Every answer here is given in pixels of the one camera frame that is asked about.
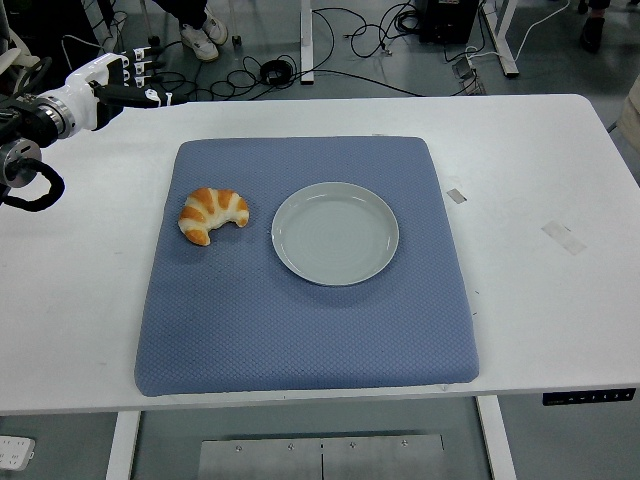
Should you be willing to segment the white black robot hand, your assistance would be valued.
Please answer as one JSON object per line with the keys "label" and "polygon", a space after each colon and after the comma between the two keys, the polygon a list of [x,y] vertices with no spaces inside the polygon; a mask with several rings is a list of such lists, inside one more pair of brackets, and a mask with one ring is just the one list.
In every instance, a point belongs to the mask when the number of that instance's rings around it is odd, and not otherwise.
{"label": "white black robot hand", "polygon": [[45,95],[61,116],[59,136],[106,126],[126,107],[152,109],[188,102],[184,94],[161,91],[150,71],[161,65],[154,57],[159,47],[138,47],[106,53],[71,73],[63,87]]}

